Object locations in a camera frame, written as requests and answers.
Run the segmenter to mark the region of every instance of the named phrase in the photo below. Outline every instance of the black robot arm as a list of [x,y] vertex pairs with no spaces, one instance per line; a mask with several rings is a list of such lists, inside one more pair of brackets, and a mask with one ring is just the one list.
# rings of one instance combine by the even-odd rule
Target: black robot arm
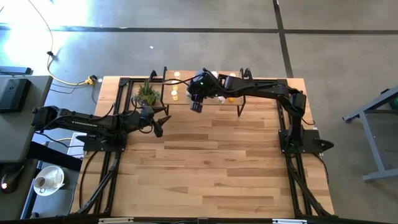
[[78,139],[87,143],[86,151],[117,151],[115,146],[123,145],[127,134],[152,126],[157,137],[163,135],[162,125],[169,116],[154,121],[154,115],[163,111],[164,107],[143,106],[141,113],[127,111],[122,114],[105,116],[93,116],[92,114],[77,113],[67,109],[59,109],[56,106],[44,106],[35,108],[33,127],[35,131],[44,131],[55,128],[69,129],[87,133],[86,136],[78,136]]
[[305,150],[303,149],[304,145],[309,149],[308,152],[317,153],[333,147],[332,143],[314,136],[314,132],[303,129],[301,121],[305,114],[307,97],[302,91],[285,84],[277,82],[258,83],[222,74],[219,74],[218,78],[216,78],[204,68],[190,81],[187,90],[191,94],[191,109],[199,113],[203,107],[203,99],[207,97],[236,98],[246,95],[276,99],[292,118],[292,125],[290,125],[285,136],[285,141],[281,142],[281,147],[286,152],[302,152]]

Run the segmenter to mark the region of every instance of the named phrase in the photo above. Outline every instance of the gray desk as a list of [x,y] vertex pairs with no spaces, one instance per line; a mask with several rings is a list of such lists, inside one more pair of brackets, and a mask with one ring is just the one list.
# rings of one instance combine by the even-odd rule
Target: gray desk
[[[25,76],[32,84],[24,105],[20,113],[0,114],[0,163],[21,162],[25,168],[22,171],[22,177],[18,188],[11,194],[0,192],[0,220],[20,219],[22,209],[29,192],[32,179],[34,178],[37,160],[24,160],[28,152],[30,142],[33,137],[33,128],[30,125],[33,120],[32,110],[36,106],[43,106],[47,93],[50,90],[52,77],[50,76]],[[4,82],[13,78],[9,75],[0,76],[0,88]]]
[[[20,113],[0,114],[0,162],[20,162],[25,159],[33,137],[34,107],[43,106],[50,90],[52,77],[25,76],[32,84]],[[11,76],[0,76],[0,88]]]

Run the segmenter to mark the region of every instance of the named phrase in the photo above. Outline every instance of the wooden table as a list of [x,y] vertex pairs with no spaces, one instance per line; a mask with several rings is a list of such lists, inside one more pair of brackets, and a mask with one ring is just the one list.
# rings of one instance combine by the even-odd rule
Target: wooden table
[[[186,70],[166,70],[165,71],[165,80],[176,78],[174,76],[175,72],[180,73],[180,80],[187,80],[189,78],[194,77],[197,75],[196,71],[186,71]],[[217,74],[223,74],[223,75],[231,75],[235,74],[236,77],[242,78],[242,74],[239,71],[231,72],[231,71],[216,71]],[[164,92],[163,92],[163,103],[167,106],[167,112],[169,112],[169,107],[170,105],[190,105],[191,104],[191,98],[187,96],[187,86],[184,83],[178,84],[177,85],[177,98],[178,100],[173,100],[173,97],[171,95],[171,92],[174,90],[173,89],[174,85],[165,85],[164,86]],[[219,106],[236,106],[238,108],[238,116],[241,115],[243,111],[243,107],[246,103],[246,97],[241,96],[239,98],[232,98],[232,100],[224,100],[220,101],[218,97],[214,98],[206,98],[203,99],[203,105],[219,105]]]
[[[119,78],[104,77],[95,115],[108,112],[116,99]],[[303,79],[287,80],[289,86],[305,93]],[[113,217],[294,217],[286,161],[279,152],[275,100],[246,97],[240,118],[233,106],[204,106],[201,114],[187,105],[170,107],[172,117],[163,126],[162,138],[138,131],[129,135],[119,167]],[[312,122],[308,101],[304,119]],[[88,167],[83,203],[98,185],[103,157],[103,152],[97,153]],[[322,163],[311,154],[302,157],[309,189],[333,213]],[[77,185],[72,212],[78,209],[79,188]],[[301,192],[298,196],[304,211]]]

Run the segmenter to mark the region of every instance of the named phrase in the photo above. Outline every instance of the desk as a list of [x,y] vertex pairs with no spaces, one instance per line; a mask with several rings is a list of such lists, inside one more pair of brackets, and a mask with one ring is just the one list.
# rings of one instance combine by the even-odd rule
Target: desk
[[[104,77],[95,115],[108,112],[119,79]],[[303,79],[287,80],[305,93]],[[247,97],[240,118],[234,106],[204,106],[201,114],[187,105],[170,107],[172,117],[163,126],[162,138],[138,131],[129,135],[119,166],[113,217],[294,216],[285,157],[279,152],[275,100]],[[304,119],[312,121],[308,102]],[[97,153],[87,169],[83,203],[98,185],[103,157],[103,152]],[[322,163],[311,154],[302,157],[309,189],[333,213]],[[76,187],[73,212],[78,210],[80,187]],[[298,197],[304,211],[302,194]]]
[[[12,76],[0,76],[0,89]],[[32,82],[26,97],[24,108],[20,113],[0,114],[1,150],[0,162],[20,162],[25,159],[33,137],[33,108],[44,105],[50,90],[52,77],[48,75],[25,76]]]

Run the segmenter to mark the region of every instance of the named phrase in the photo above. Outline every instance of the succulent plant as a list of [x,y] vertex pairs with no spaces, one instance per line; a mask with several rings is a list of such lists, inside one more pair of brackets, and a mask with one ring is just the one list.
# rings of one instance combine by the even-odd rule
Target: succulent plant
[[148,80],[145,80],[144,86],[139,85],[136,99],[140,104],[143,100],[146,100],[149,105],[153,105],[156,100],[160,99],[160,93],[154,90],[153,85],[150,85]]

